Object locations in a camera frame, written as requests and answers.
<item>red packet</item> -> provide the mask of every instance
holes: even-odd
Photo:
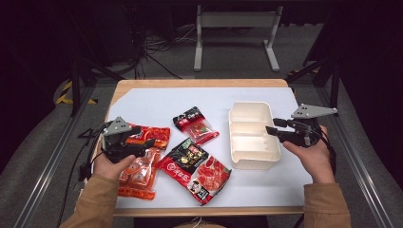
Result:
[[[231,170],[225,167],[190,138],[183,141],[156,165],[205,205],[229,180]]]
[[[181,132],[185,132],[197,145],[206,143],[220,135],[196,106],[174,117],[172,121]]]
[[[126,143],[145,144],[148,140],[156,139],[154,146],[165,150],[168,146],[171,129],[169,127],[154,127],[141,125],[142,131],[137,135],[131,135],[127,138]]]
[[[144,157],[137,158],[128,166],[119,177],[118,195],[120,197],[153,200],[155,198],[153,185],[157,171],[156,164],[160,157],[160,149],[151,147],[146,150]]]

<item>wire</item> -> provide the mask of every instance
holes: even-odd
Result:
[[[237,33],[238,35],[245,35],[251,31],[252,28],[230,28],[229,31]]]
[[[84,148],[86,147],[86,145],[89,143],[89,141],[91,141],[91,139],[94,138],[94,140],[93,140],[93,142],[92,142],[92,145],[91,145],[91,147],[90,147],[89,153],[88,153],[88,157],[87,157],[87,159],[86,159],[87,162],[90,161],[90,158],[92,157],[92,153],[90,153],[90,152],[94,150],[95,143],[98,141],[98,137],[99,137],[100,134],[101,134],[101,129],[103,129],[104,126],[105,126],[105,124],[102,124],[99,130],[95,131],[94,133],[92,133],[92,135],[90,135],[90,136],[88,137],[88,139],[86,140],[86,142],[83,144],[83,146],[80,148],[79,152],[77,153],[77,155],[76,155],[76,157],[75,157],[75,159],[74,159],[73,165],[71,165],[70,172],[69,172],[69,174],[68,174],[68,179],[67,179],[67,186],[66,186],[66,190],[65,190],[65,195],[63,196],[62,209],[61,209],[61,211],[60,211],[59,219],[58,219],[58,221],[57,221],[57,227],[60,227],[60,224],[61,224],[61,222],[62,222],[62,217],[63,217],[63,214],[64,214],[64,212],[65,212],[65,208],[66,208],[68,188],[70,187],[71,177],[72,177],[72,174],[73,174],[73,170],[74,170],[74,168],[75,168],[75,165],[77,164],[78,158],[79,158],[80,155],[83,153],[83,150],[84,150]]]
[[[125,67],[125,68],[122,68],[122,69],[118,69],[118,70],[116,70],[116,71],[112,71],[113,73],[115,73],[115,74],[118,74],[118,75],[123,75],[123,74],[125,74],[125,73],[127,73],[127,72],[129,72],[132,68],[134,68],[136,66],[136,63],[132,63],[132,64],[130,64],[130,66],[127,66],[127,67]],[[103,72],[94,72],[94,71],[92,71],[93,73],[95,73],[96,74],[96,76],[97,77],[109,77],[108,75],[106,75],[106,74],[104,74]]]
[[[177,44],[182,44],[189,40],[196,42],[195,39],[187,38],[187,36],[189,36],[192,33],[192,31],[194,31],[195,29],[196,29],[196,27],[193,27],[192,29],[187,31],[182,37],[175,38],[174,39],[175,43],[173,45],[169,45],[169,43],[164,39],[157,40],[153,43],[149,43],[149,41],[148,41],[149,39],[145,39],[146,44],[144,45],[144,48],[146,48],[147,50],[152,50],[152,52],[149,52],[148,54],[153,54],[157,51],[161,51],[161,52],[168,51],[171,48],[173,48],[174,46],[176,46]]]
[[[158,62],[156,59],[154,59],[154,57],[152,57],[151,55],[146,54],[146,56],[149,57],[150,59],[154,60],[158,65],[160,65],[162,68],[164,68],[166,71],[168,71],[168,73],[170,73],[172,76],[182,79],[180,76],[172,73],[169,69],[167,69],[164,65],[162,65],[160,62]]]
[[[68,16],[70,17],[71,21],[74,24],[74,27],[77,29],[78,33],[80,34],[81,38],[84,40],[84,42],[86,43],[86,47],[88,48],[89,52],[91,53],[92,57],[94,58],[94,60],[100,64],[101,62],[98,60],[97,56],[95,55],[93,49],[91,48],[91,45],[89,44],[88,40],[86,39],[86,36],[83,34],[83,31],[80,29],[77,21],[74,19],[74,16],[72,15],[70,9],[67,8],[67,12],[68,12]]]
[[[321,128],[320,128],[320,133],[321,134],[318,134],[316,131],[310,130],[311,127],[308,124],[301,123],[301,122],[294,122],[294,121],[293,121],[293,123],[294,124],[300,124],[300,125],[303,125],[303,126],[307,127],[309,133],[316,134],[326,144],[326,147],[329,150],[329,162],[330,162],[330,165],[332,167],[333,174],[335,175],[336,174],[336,152],[333,149],[333,147],[330,145],[329,137],[327,136],[327,134]],[[303,221],[304,221],[304,214],[302,214],[301,217],[297,220],[296,224],[294,225],[294,228],[298,228],[299,225]]]
[[[199,218],[199,221],[192,228],[196,228],[202,223],[202,217],[195,217],[195,218],[192,219],[192,221],[196,220],[197,218]]]
[[[105,151],[101,151],[101,153],[97,154],[97,155],[94,157],[94,159],[91,161],[91,164],[93,164],[93,163],[95,162],[95,160],[96,160],[98,157],[100,157],[100,155],[102,155],[102,154],[104,154],[104,153],[105,153]]]
[[[143,76],[144,76],[144,79],[145,79],[145,72],[144,72],[144,67],[143,67],[142,61],[139,61],[139,64],[142,67],[142,72],[143,72]]]

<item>hand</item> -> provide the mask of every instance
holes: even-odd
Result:
[[[327,134],[326,127],[321,126],[321,129]],[[299,157],[305,170],[312,176],[314,183],[336,182],[332,165],[330,164],[330,153],[323,141],[319,141],[308,148],[299,147],[291,142],[284,142],[283,145]]]
[[[97,146],[97,155],[101,152],[101,144],[98,143]],[[122,171],[124,171],[131,163],[134,162],[136,157],[134,155],[130,155],[118,163],[112,163],[104,153],[98,156],[94,162],[94,174],[98,174],[108,179],[117,180],[121,175]]]

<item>container compartment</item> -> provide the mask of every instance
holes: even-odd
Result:
[[[235,103],[229,112],[231,158],[239,169],[269,169],[280,159],[278,139],[265,126],[273,126],[267,103]]]

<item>tan sleeve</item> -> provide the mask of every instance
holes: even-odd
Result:
[[[351,227],[350,211],[338,183],[313,183],[305,188],[304,227]]]
[[[92,175],[76,202],[74,214],[61,227],[112,227],[119,181]]]

